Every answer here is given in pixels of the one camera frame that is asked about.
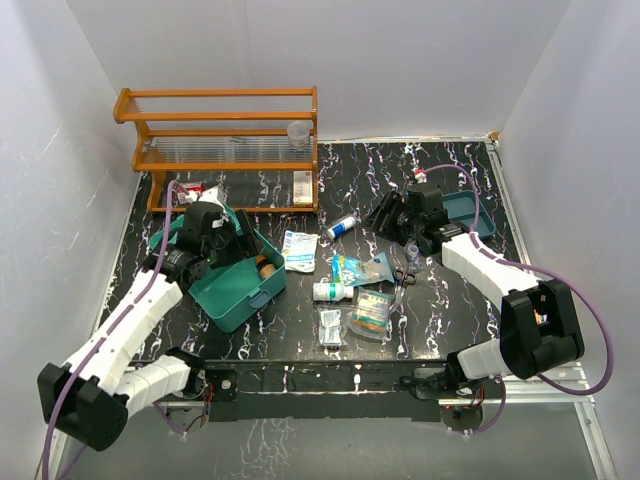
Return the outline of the brown syrup bottle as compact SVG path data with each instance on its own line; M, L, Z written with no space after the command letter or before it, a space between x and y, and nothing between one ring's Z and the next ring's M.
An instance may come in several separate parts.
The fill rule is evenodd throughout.
M258 255L255 258L255 264L258 274L263 280L270 278L278 271L278 266L264 255Z

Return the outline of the white blue mask packet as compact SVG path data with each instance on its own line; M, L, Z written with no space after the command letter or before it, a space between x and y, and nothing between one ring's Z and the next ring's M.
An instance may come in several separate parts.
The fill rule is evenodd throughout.
M313 273L316 267L317 243L317 234L286 230L281 250L285 269L298 273Z

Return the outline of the blue white spray can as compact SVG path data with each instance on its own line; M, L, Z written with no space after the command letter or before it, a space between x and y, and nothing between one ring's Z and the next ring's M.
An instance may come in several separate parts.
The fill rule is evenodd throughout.
M326 229L326 234L330 240L336 240L343 236L358 223L354 215L344 216L330 224Z

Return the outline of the teal divided tray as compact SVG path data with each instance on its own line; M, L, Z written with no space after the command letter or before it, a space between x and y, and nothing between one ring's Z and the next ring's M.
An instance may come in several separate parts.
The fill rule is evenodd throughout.
M452 223L462 223L467 227L472 225L475 218L475 196L471 190L444 194L443 207L447 210ZM483 204L479 206L476 231L482 240L496 233L495 223Z

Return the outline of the white green pill bottle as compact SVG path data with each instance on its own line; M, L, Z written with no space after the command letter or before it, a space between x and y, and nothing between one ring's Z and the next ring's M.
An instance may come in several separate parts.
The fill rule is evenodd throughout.
M314 301L338 302L350 300L354 297L353 286L340 283L314 283L312 287L312 298Z

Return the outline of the bandage roll packet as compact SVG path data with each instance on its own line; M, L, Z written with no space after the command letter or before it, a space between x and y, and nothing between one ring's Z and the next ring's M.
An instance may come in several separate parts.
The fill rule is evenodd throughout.
M349 320L350 330L365 339L385 341L390 331L393 305L392 295L359 287L355 308Z

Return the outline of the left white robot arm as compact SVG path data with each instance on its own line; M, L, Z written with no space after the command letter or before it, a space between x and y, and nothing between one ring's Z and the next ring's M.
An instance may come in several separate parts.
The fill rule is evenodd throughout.
M207 274L257 256L262 242L246 211L197 201L181 225L162 230L120 304L62 365L37 377L45 422L95 451L109 448L128 419L166 395L200 396L207 376L194 355L172 349L136 373L134 354L184 294Z

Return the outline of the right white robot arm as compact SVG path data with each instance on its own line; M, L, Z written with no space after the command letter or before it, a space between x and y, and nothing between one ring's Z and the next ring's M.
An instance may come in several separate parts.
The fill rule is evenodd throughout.
M448 355L444 370L403 385L447 390L466 397L489 377L526 380L581 358L584 341L571 289L502 264L471 227L450 219L438 187L413 185L388 192L366 218L367 228L420 253L437 254L442 265L471 283L500 311L499 335Z

